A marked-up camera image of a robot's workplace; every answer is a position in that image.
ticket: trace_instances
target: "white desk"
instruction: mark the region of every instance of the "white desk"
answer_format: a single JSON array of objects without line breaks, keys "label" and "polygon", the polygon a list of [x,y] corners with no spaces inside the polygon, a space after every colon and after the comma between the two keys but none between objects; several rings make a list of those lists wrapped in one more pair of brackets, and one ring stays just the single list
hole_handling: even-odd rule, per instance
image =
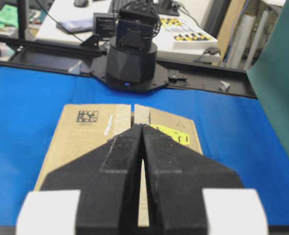
[{"label": "white desk", "polygon": [[[92,19],[94,12],[108,12],[111,0],[98,0],[94,2],[91,2],[91,0],[89,0],[88,6],[84,8],[75,7],[73,5],[73,2],[74,0],[55,0],[49,11],[49,14],[57,21]],[[186,15],[182,14],[180,17],[182,17],[185,21],[194,24],[194,22]],[[91,35],[91,32],[76,34],[76,36],[78,36],[83,41]],[[63,31],[59,30],[56,27],[56,23],[50,17],[45,18],[36,39],[68,45],[79,45],[81,43],[73,35],[66,34]],[[200,58],[203,54],[203,51],[203,49],[195,50],[193,55],[190,54],[188,56],[189,59],[187,60],[187,62],[197,61],[198,58]],[[175,60],[176,58],[178,57],[174,56],[173,58],[170,57],[169,59]],[[204,55],[201,57],[201,61],[219,62],[220,56]]]}]

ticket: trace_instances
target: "cable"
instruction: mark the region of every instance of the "cable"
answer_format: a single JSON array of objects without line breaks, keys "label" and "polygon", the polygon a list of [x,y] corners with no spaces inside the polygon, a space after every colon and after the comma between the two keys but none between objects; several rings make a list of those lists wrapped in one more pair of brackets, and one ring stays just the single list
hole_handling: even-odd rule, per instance
[{"label": "cable", "polygon": [[185,8],[185,6],[181,2],[173,1],[173,3],[175,4],[175,6],[178,8],[179,11],[181,11],[186,16],[190,17],[197,24],[197,26],[200,28],[199,22],[193,16],[191,16],[190,12],[187,10],[187,8]]},{"label": "cable", "polygon": [[131,2],[127,3],[126,5],[124,5],[122,8],[126,8],[127,6],[129,6],[131,4]]},{"label": "cable", "polygon": [[186,16],[190,17],[191,19],[193,19],[193,21],[197,24],[197,26],[200,28],[200,25],[199,25],[199,22],[191,15],[185,13],[184,11],[182,11],[180,8],[179,8],[179,11],[181,11],[183,14],[185,14]]},{"label": "cable", "polygon": [[154,35],[152,35],[151,37],[142,37],[142,39],[152,39],[152,38],[156,37],[160,32],[160,28],[162,27],[162,23],[160,21],[160,17],[159,17],[159,14],[158,14],[156,8],[153,6],[152,9],[155,11],[155,15],[158,17],[158,29],[156,30],[156,33]]},{"label": "cable", "polygon": [[38,4],[38,6],[45,12],[45,14],[47,16],[49,16],[53,21],[55,21],[55,23],[57,23],[61,28],[63,28],[63,30],[65,30],[68,34],[71,34],[72,36],[74,36],[76,39],[78,39],[80,42],[84,42],[82,39],[80,39],[79,37],[77,37],[75,34],[71,33],[70,31],[68,31],[64,26],[62,26],[57,20],[55,20],[48,12],[47,10],[45,10],[45,8],[38,2],[38,0],[35,0],[36,3]]},{"label": "cable", "polygon": [[203,58],[204,55],[210,54],[210,55],[216,55],[216,54],[221,54],[221,50],[219,50],[218,47],[209,47],[204,50],[203,54],[199,57],[198,60],[195,60],[194,62],[201,62],[201,59]]}]

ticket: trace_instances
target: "blue table cover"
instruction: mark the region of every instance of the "blue table cover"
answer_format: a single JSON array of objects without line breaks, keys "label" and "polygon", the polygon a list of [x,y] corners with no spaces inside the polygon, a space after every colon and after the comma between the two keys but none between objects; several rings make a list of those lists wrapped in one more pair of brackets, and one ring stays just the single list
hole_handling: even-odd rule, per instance
[{"label": "blue table cover", "polygon": [[68,103],[137,103],[193,119],[204,155],[257,189],[270,225],[289,225],[289,159],[259,101],[169,89],[131,94],[93,78],[0,67],[0,226],[16,224]]}]

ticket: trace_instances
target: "green cloth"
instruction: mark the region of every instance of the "green cloth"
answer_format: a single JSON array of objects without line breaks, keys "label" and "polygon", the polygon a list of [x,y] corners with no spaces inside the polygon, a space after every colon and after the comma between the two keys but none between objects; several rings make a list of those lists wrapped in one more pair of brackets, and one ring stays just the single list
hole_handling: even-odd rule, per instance
[{"label": "green cloth", "polygon": [[289,0],[266,48],[247,74],[289,156]]},{"label": "green cloth", "polygon": [[5,24],[0,22],[0,28],[4,28]]},{"label": "green cloth", "polygon": [[4,5],[0,11],[0,23],[14,26],[18,28],[18,12],[17,7]]}]

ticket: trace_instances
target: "black device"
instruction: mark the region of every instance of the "black device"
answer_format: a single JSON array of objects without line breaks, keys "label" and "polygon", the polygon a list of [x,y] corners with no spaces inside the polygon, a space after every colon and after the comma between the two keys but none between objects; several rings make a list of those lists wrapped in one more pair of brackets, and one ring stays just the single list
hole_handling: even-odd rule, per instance
[{"label": "black device", "polygon": [[75,0],[74,6],[76,7],[86,7],[89,4],[88,0]]},{"label": "black device", "polygon": [[111,0],[109,13],[118,13],[121,8],[132,2],[132,0]]},{"label": "black device", "polygon": [[101,41],[109,41],[115,35],[116,13],[94,13],[93,33],[99,35]]},{"label": "black device", "polygon": [[59,21],[56,27],[67,34],[84,33],[92,31],[92,19],[79,21]]},{"label": "black device", "polygon": [[168,72],[156,64],[159,15],[151,0],[135,0],[120,9],[117,34],[107,56],[93,60],[91,73],[109,86],[143,93],[166,86]]},{"label": "black device", "polygon": [[173,0],[158,0],[154,6],[161,15],[179,16],[178,8],[174,5]]}]

